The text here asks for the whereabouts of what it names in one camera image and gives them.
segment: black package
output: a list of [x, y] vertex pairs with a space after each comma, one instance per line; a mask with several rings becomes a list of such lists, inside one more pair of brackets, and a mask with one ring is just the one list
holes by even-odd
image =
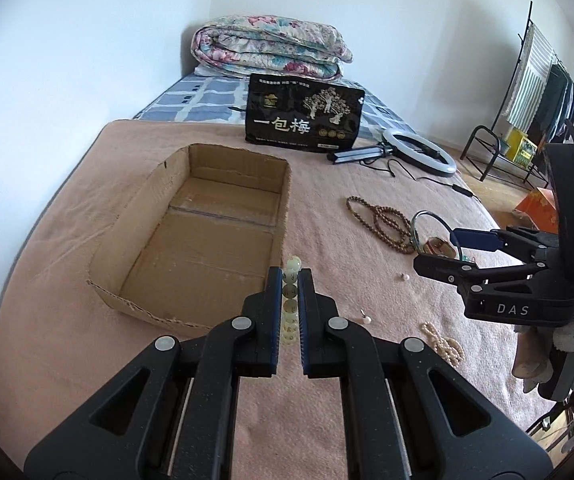
[[313, 152], [347, 150], [358, 136], [364, 98], [356, 88], [252, 74], [245, 140]]

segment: striped towel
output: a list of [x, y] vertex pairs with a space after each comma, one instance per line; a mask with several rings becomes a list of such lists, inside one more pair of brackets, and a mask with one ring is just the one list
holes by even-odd
[[525, 51], [512, 85], [512, 92], [503, 111], [507, 122], [526, 132], [532, 124], [547, 78], [552, 68], [554, 49], [542, 32], [530, 24], [525, 38]]

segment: floral comforter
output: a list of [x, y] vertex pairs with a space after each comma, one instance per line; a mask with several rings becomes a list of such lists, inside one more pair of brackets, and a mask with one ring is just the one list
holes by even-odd
[[192, 54], [224, 75], [299, 75], [334, 81], [352, 52], [331, 25], [280, 16], [224, 16], [193, 35]]

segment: triangular cutout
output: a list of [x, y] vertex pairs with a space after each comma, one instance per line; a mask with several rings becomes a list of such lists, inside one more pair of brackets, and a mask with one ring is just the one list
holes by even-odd
[[133, 412], [136, 410], [142, 390], [147, 384], [149, 373], [147, 368], [141, 368], [115, 395], [96, 410], [89, 422], [117, 436], [124, 435]]
[[432, 386], [455, 436], [465, 436], [490, 424], [490, 414], [468, 399], [438, 370], [429, 372], [429, 380], [432, 381]]

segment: silver screw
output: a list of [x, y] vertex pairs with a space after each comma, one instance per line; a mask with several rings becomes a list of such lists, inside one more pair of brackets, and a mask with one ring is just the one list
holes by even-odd
[[425, 343], [417, 337], [410, 337], [409, 339], [405, 339], [403, 346], [405, 347], [405, 350], [418, 353], [423, 351]]
[[231, 320], [231, 325], [236, 330], [247, 330], [251, 326], [251, 319], [245, 316], [235, 317]]
[[344, 317], [331, 317], [327, 322], [330, 328], [334, 330], [344, 330], [349, 326], [349, 321]]
[[156, 350], [160, 350], [161, 352], [166, 352], [167, 350], [171, 350], [176, 345], [176, 340], [171, 337], [170, 335], [163, 335], [156, 339]]

